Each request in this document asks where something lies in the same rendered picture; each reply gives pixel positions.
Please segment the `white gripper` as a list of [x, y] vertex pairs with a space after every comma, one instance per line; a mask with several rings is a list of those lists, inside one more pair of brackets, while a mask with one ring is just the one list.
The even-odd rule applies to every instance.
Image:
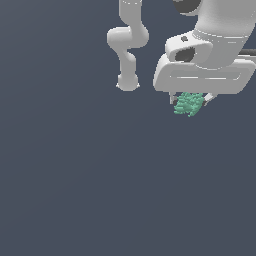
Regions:
[[256, 70], [256, 56], [239, 55], [220, 70], [204, 70], [195, 63], [170, 62], [165, 54], [158, 61], [153, 79], [156, 91], [169, 92], [170, 104], [177, 104], [175, 92], [208, 93], [202, 106], [218, 94], [237, 94]]

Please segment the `green bumpy object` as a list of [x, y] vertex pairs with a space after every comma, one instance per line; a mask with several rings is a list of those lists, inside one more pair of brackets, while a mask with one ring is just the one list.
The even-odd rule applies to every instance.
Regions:
[[187, 114], [193, 117], [202, 107], [204, 97], [202, 93], [183, 92], [177, 97], [177, 104], [174, 106], [175, 114]]

